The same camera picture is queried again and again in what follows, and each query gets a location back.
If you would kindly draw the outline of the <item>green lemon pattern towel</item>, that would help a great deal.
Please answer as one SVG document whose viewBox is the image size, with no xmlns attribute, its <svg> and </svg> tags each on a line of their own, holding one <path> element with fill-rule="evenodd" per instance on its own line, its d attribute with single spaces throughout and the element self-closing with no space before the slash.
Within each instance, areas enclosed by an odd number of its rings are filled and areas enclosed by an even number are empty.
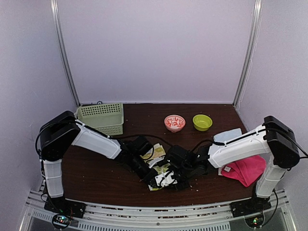
<svg viewBox="0 0 308 231">
<path fill-rule="evenodd" d="M 155 158 L 165 156 L 166 152 L 162 145 L 159 143 L 155 144 L 152 149 L 150 149 L 144 156 L 141 156 L 143 161 L 149 166 L 149 162 Z M 157 176 L 162 174 L 163 172 L 170 171 L 169 170 L 170 164 L 167 163 L 163 166 L 154 166 L 151 169 L 154 169 L 157 172 Z"/>
</svg>

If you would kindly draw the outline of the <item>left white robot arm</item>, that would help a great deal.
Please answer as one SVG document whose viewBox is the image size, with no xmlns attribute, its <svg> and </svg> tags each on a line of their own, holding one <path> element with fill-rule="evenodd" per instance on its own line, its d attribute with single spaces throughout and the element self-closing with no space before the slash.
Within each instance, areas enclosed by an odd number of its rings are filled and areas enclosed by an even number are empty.
<svg viewBox="0 0 308 231">
<path fill-rule="evenodd" d="M 144 135 L 137 136 L 133 141 L 122 141 L 82 123 L 71 111 L 65 111 L 44 124 L 35 141 L 48 196 L 51 198 L 50 205 L 59 214 L 69 210 L 69 202 L 64 199 L 62 159 L 70 146 L 82 147 L 122 162 L 147 185 L 153 188 L 157 186 L 157 171 L 142 159 L 148 151 L 153 150 Z"/>
</svg>

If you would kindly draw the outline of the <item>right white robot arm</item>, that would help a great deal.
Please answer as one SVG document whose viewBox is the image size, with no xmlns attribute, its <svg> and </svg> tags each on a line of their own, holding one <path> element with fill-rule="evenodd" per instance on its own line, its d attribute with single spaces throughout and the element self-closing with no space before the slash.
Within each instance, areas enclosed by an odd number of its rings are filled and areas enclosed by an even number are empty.
<svg viewBox="0 0 308 231">
<path fill-rule="evenodd" d="M 298 148 L 294 132 L 277 118 L 267 116 L 264 123 L 254 130 L 227 141 L 211 141 L 209 146 L 201 147 L 198 154 L 174 145 L 165 159 L 183 179 L 192 175 L 198 165 L 227 167 L 237 161 L 269 154 L 269 162 L 258 178 L 254 196 L 246 205 L 250 212 L 255 213 L 268 201 L 285 172 L 299 163 Z"/>
</svg>

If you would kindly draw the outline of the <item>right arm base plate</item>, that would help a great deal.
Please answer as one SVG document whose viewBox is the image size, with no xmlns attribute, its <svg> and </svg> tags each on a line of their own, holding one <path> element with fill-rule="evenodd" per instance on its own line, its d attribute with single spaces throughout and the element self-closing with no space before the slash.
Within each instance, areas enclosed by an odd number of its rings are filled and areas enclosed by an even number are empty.
<svg viewBox="0 0 308 231">
<path fill-rule="evenodd" d="M 257 229 L 265 223 L 264 211 L 271 208 L 268 201 L 255 201 L 252 198 L 230 203 L 232 216 L 234 218 L 244 217 L 248 227 Z"/>
</svg>

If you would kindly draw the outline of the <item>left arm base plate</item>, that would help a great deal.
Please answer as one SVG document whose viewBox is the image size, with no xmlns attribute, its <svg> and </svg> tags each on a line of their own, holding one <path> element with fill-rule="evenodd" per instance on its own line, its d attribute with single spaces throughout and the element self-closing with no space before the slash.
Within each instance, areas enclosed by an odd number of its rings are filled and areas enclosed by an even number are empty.
<svg viewBox="0 0 308 231">
<path fill-rule="evenodd" d="M 83 218 L 86 204 L 61 198 L 47 198 L 44 209 L 55 213 L 51 218 L 51 224 L 58 230 L 68 228 L 74 218 Z"/>
</svg>

